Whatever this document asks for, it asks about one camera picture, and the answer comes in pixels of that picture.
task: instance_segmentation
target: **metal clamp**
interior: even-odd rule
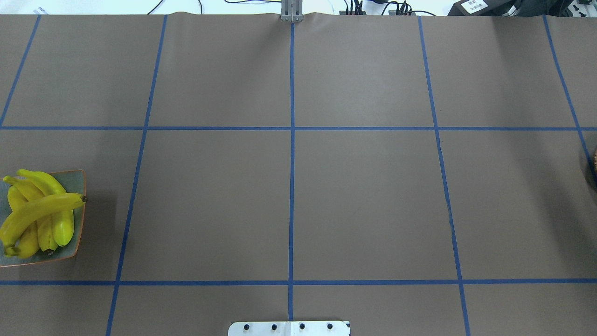
[[[284,22],[303,21],[303,0],[282,0],[280,18]]]

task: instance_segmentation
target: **horizontal blue line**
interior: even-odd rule
[[[148,130],[229,130],[229,131],[290,131],[291,127],[260,126],[149,126]],[[597,127],[581,127],[582,131],[597,131]],[[438,127],[440,131],[574,131],[576,127]],[[0,130],[143,130],[143,126],[1,126]],[[434,131],[434,127],[295,127],[296,131]]]
[[[287,286],[287,280],[239,280],[239,281],[120,281],[121,286]]]
[[[0,280],[2,286],[113,286],[114,283],[84,280]]]
[[[383,286],[383,285],[458,285],[457,279],[437,280],[295,280],[294,286]],[[550,279],[464,279],[464,285],[542,283],[597,283],[597,278]],[[86,280],[0,280],[0,286],[113,286],[114,281]],[[138,280],[120,281],[120,286],[287,286],[287,280]]]

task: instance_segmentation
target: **bunch of bananas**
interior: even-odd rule
[[[8,203],[13,212],[0,227],[4,255],[29,258],[38,250],[51,255],[58,246],[66,246],[73,237],[73,209],[87,198],[67,193],[50,174],[19,169],[24,179],[6,176],[11,185]]]

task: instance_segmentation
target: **white bracket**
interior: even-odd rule
[[[284,22],[303,21],[303,0],[282,0],[280,18]]]
[[[235,322],[228,336],[350,336],[350,322]]]

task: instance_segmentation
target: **vertical blue line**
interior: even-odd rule
[[[294,23],[290,24],[290,211],[288,220],[288,320],[294,319]]]
[[[139,146],[139,156],[137,157],[137,167],[135,168],[135,177],[133,179],[133,190],[131,192],[131,200],[128,205],[127,221],[124,227],[124,234],[122,236],[122,245],[120,248],[120,257],[118,258],[118,269],[116,271],[116,282],[114,284],[114,291],[112,293],[112,303],[110,305],[110,314],[108,315],[108,323],[106,327],[106,336],[112,333],[112,322],[114,321],[114,312],[116,310],[116,300],[118,299],[118,289],[120,288],[120,278],[122,276],[122,264],[124,263],[124,253],[127,250],[128,232],[131,226],[131,218],[133,216],[133,206],[135,204],[135,196],[137,194],[137,183],[139,182],[139,171],[141,171],[141,162],[143,161],[143,151],[145,148],[145,139],[147,138],[147,128],[149,127],[149,117],[151,115],[151,107],[153,103],[153,92],[155,91],[155,83],[158,79],[159,61],[162,56],[162,46],[164,44],[164,35],[166,33],[166,23],[168,16],[164,16],[162,22],[162,33],[159,38],[158,55],[155,59],[155,67],[153,69],[153,79],[151,89],[149,91],[149,100],[147,101],[147,111],[145,113],[145,121],[143,124],[143,135],[141,136],[141,144]]]
[[[14,90],[17,88],[19,77],[21,77],[21,71],[23,70],[23,66],[25,65],[25,60],[27,59],[27,55],[29,54],[29,49],[31,49],[33,37],[35,37],[35,32],[37,32],[37,27],[39,26],[40,20],[41,15],[38,15],[37,20],[35,20],[35,25],[33,25],[33,31],[31,32],[31,36],[29,37],[29,42],[27,42],[27,47],[25,48],[25,52],[23,53],[23,58],[21,58],[21,64],[19,64],[17,75],[14,77],[13,86],[11,86],[10,92],[8,93],[8,98],[6,99],[6,104],[4,104],[4,110],[2,111],[2,116],[0,116],[0,126],[2,126],[2,124],[4,123],[4,118],[6,118],[6,113],[8,112],[10,101],[13,99]]]
[[[431,104],[431,114],[433,117],[433,127],[435,128],[435,142],[438,147],[439,167],[442,172],[442,182],[444,184],[444,197],[448,206],[448,217],[450,219],[450,230],[452,231],[452,250],[454,252],[454,263],[456,264],[456,275],[458,276],[458,289],[460,290],[460,305],[462,306],[462,316],[464,319],[464,331],[466,336],[470,336],[469,314],[466,308],[466,298],[464,296],[464,284],[462,282],[462,271],[460,268],[460,256],[458,255],[458,244],[456,242],[456,229],[454,228],[454,217],[452,216],[452,204],[450,202],[450,191],[448,190],[448,179],[444,165],[444,153],[442,152],[441,139],[439,137],[438,118],[435,112],[435,101],[433,99],[433,88],[431,86],[431,76],[429,73],[429,62],[427,60],[427,48],[425,47],[425,37],[423,34],[423,22],[418,16],[418,30],[421,35],[421,48],[423,49],[423,63],[425,65],[425,75],[427,76],[427,89],[429,91],[429,102]]]
[[[549,41],[549,47],[552,50],[553,62],[556,65],[556,70],[558,71],[558,75],[560,77],[560,82],[562,83],[562,88],[564,88],[564,93],[566,94],[566,100],[568,101],[568,106],[570,107],[570,112],[572,113],[572,119],[574,119],[574,124],[576,125],[576,130],[578,132],[578,137],[580,138],[580,143],[583,145],[584,155],[589,162],[589,169],[591,171],[591,175],[593,176],[593,181],[597,181],[597,175],[595,173],[595,166],[593,165],[593,160],[591,160],[591,155],[589,154],[589,148],[587,147],[587,143],[584,141],[583,131],[580,128],[580,123],[578,122],[578,117],[576,116],[576,110],[574,109],[574,105],[572,104],[572,98],[570,98],[570,93],[568,91],[568,86],[566,85],[566,81],[564,80],[564,74],[562,73],[562,68],[560,68],[558,55],[556,54],[556,49],[553,46],[552,40],[552,33],[549,30],[549,24],[547,23],[547,16],[543,15],[543,24],[545,25],[545,32],[547,33],[547,40]]]

